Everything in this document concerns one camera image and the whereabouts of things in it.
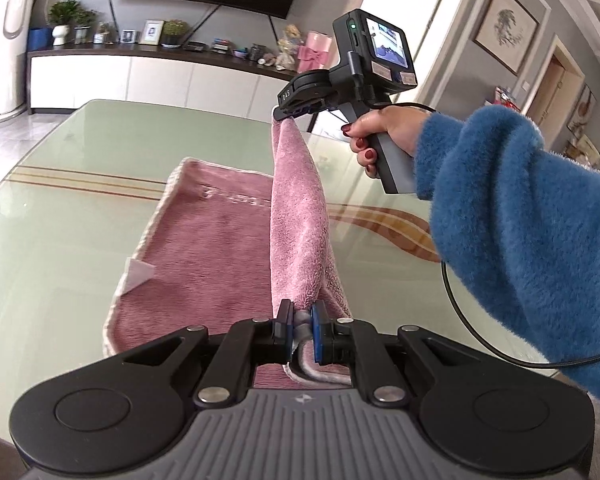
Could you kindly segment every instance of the blue sweater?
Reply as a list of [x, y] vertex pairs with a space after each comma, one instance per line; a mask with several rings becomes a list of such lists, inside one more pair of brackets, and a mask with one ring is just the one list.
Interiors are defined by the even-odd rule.
[[[543, 150], [522, 115], [435, 114], [415, 160], [438, 252], [494, 318], [552, 362], [600, 353], [600, 173]], [[564, 373], [600, 398], [600, 363]]]

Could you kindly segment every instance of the ribbed surface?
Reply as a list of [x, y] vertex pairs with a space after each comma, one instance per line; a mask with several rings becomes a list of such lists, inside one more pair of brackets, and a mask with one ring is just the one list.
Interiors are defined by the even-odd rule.
[[[30, 471], [23, 480], [59, 480]], [[164, 456], [110, 480], [478, 480], [431, 449], [410, 418], [355, 390], [251, 390], [207, 410]], [[574, 472], [547, 476], [576, 480]]]

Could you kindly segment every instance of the green plant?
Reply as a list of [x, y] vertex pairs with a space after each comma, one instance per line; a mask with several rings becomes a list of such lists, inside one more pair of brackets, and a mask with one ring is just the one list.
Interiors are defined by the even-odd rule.
[[183, 22], [182, 20], [169, 20], [164, 24], [162, 33], [165, 36], [182, 36], [188, 28], [189, 25], [187, 25], [187, 22]]
[[80, 2], [77, 0], [60, 0], [54, 3], [49, 9], [49, 25], [67, 25], [79, 8]]
[[82, 6], [78, 7], [78, 9], [74, 13], [74, 22], [76, 27], [89, 27], [91, 23], [93, 23], [96, 20], [97, 14], [97, 10], [87, 10]]

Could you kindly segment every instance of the pink ribbon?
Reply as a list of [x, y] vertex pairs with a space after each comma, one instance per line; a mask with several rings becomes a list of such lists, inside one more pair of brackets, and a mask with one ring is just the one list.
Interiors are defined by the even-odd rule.
[[302, 65], [306, 70], [314, 70], [315, 68], [320, 68], [321, 66], [327, 63], [329, 59], [328, 52], [318, 52], [308, 46], [302, 45], [298, 49], [298, 59], [302, 61], [307, 61], [309, 63], [303, 63]]

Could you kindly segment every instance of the hand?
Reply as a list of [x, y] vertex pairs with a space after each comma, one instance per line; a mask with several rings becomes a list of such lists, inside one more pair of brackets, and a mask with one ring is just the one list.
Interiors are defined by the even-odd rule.
[[415, 156], [422, 125], [430, 113], [419, 108], [405, 106], [387, 106], [381, 110], [371, 110], [352, 124], [344, 124], [342, 133], [351, 137], [351, 151], [357, 153], [358, 164], [365, 173], [376, 178], [378, 154], [369, 147], [365, 137], [371, 134], [387, 132], [392, 140], [405, 152]]

